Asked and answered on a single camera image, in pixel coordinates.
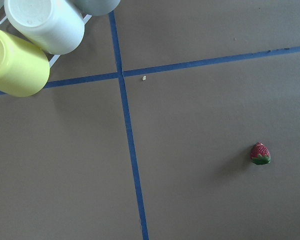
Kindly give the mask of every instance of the toy strawberry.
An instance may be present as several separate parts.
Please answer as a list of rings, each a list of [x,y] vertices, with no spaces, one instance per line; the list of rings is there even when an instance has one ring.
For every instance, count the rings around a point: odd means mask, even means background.
[[[254,164],[264,165],[270,163],[270,152],[261,142],[257,142],[253,146],[250,153],[250,158]]]

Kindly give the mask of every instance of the strawberry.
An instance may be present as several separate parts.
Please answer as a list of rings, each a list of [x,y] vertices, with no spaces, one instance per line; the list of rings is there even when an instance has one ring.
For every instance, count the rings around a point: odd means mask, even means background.
[[[250,158],[254,164],[263,165],[270,163],[270,152],[261,142],[257,142],[253,146],[250,153]]]

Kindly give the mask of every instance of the light green cup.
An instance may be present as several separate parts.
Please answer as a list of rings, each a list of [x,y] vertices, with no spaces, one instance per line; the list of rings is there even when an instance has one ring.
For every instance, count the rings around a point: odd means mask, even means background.
[[[40,48],[0,30],[0,91],[15,97],[33,95],[49,74],[49,61]]]

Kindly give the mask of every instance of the white cup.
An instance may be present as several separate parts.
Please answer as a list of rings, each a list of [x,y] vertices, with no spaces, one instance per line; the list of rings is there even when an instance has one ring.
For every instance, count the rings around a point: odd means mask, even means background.
[[[83,13],[101,16],[113,11],[120,0],[71,0]]]
[[[85,33],[79,10],[68,0],[4,0],[11,24],[50,54],[76,49]]]

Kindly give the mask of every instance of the gray cup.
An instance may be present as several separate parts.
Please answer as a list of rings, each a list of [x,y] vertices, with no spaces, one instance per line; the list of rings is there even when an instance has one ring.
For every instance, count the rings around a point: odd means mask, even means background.
[[[120,0],[71,0],[83,13],[101,16],[113,11]]]

